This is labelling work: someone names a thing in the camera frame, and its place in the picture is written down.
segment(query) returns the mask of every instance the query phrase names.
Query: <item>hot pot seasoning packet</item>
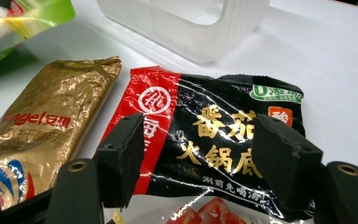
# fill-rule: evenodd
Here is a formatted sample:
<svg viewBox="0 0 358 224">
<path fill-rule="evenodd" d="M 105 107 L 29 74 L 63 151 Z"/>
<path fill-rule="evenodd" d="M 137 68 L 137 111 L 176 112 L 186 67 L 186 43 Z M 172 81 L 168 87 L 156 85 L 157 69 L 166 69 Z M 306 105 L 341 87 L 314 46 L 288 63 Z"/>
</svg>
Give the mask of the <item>hot pot seasoning packet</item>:
<svg viewBox="0 0 358 224">
<path fill-rule="evenodd" d="M 51 189 L 121 69 L 118 57 L 45 66 L 0 119 L 0 207 Z"/>
<path fill-rule="evenodd" d="M 127 223 L 311 219 L 312 204 L 309 211 L 280 209 L 251 149 L 258 114 L 280 119 L 305 135 L 302 98 L 299 87 L 271 77 L 211 78 L 159 66 L 132 69 L 104 134 L 126 115 L 145 114 L 145 159 L 123 218 Z"/>
<path fill-rule="evenodd" d="M 0 0 L 0 61 L 20 43 L 74 16 L 70 0 Z"/>
</svg>

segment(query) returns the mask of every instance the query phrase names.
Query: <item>gold packet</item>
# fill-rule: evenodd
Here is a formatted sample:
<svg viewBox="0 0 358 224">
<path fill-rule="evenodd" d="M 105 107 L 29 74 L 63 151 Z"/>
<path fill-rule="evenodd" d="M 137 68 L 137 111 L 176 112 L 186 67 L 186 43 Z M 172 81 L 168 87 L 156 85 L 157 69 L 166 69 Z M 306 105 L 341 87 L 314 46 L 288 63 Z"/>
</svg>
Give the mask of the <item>gold packet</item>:
<svg viewBox="0 0 358 224">
<path fill-rule="evenodd" d="M 42 69 L 0 119 L 0 207 L 51 189 L 76 154 L 121 69 L 118 57 L 57 61 Z"/>
</svg>

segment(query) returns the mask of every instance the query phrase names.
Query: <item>clear plastic container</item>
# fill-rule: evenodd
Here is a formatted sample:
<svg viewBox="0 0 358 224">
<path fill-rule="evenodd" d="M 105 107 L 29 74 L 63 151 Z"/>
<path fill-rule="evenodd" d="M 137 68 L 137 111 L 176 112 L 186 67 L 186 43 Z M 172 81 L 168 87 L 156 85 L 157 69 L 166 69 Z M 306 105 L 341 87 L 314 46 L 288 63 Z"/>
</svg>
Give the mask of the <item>clear plastic container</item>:
<svg viewBox="0 0 358 224">
<path fill-rule="evenodd" d="M 195 63 L 214 61 L 263 20 L 270 0 L 97 0 L 109 19 Z"/>
</svg>

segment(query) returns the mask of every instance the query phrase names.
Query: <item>green label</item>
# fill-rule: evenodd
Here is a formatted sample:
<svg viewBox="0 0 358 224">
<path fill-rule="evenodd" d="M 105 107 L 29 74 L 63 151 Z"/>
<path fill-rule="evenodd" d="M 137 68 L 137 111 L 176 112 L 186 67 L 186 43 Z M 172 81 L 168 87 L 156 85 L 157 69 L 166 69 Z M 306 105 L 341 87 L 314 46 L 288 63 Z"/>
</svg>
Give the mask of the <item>green label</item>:
<svg viewBox="0 0 358 224">
<path fill-rule="evenodd" d="M 296 91 L 254 85 L 250 96 L 258 101 L 285 101 L 301 104 L 302 95 Z"/>
</svg>

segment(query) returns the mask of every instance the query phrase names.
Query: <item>white tabletop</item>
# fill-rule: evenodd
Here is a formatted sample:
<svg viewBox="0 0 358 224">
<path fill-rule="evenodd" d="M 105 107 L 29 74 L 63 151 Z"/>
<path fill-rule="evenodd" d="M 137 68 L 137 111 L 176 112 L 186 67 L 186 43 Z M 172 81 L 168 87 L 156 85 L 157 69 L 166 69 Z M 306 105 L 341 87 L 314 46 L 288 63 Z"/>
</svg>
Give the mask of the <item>white tabletop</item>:
<svg viewBox="0 0 358 224">
<path fill-rule="evenodd" d="M 329 0 L 272 0 L 260 27 L 235 49 L 216 62 L 194 64 L 108 24 L 95 0 L 73 4 L 73 21 L 27 40 L 0 63 L 0 117 L 46 64 L 118 55 L 120 77 L 79 156 L 92 156 L 130 69 L 158 64 L 175 72 L 263 75 L 297 85 L 305 92 L 307 138 L 324 151 L 323 163 L 358 165 L 358 7 Z"/>
</svg>

